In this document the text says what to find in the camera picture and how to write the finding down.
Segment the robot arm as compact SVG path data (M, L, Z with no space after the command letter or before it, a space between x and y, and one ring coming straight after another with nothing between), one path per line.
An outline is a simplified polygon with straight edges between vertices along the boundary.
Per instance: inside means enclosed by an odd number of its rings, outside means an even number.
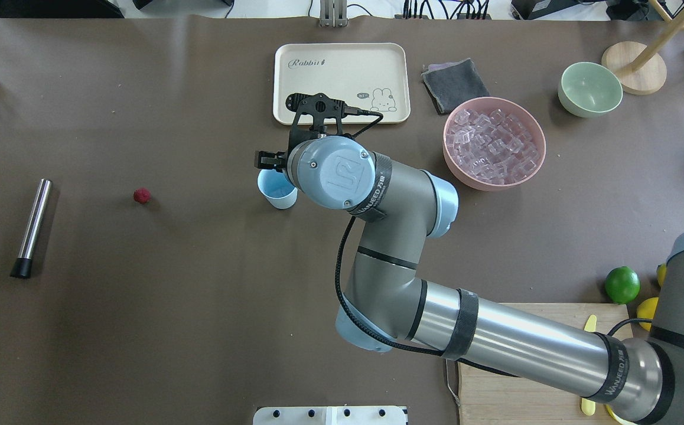
M301 132L284 151L256 151L255 167L328 209L363 223L347 287L335 292L337 329L354 345L440 356L532 380L637 424L684 424L684 234L644 339L586 332L418 275L429 238L447 233L458 192L423 169L370 151L351 135Z

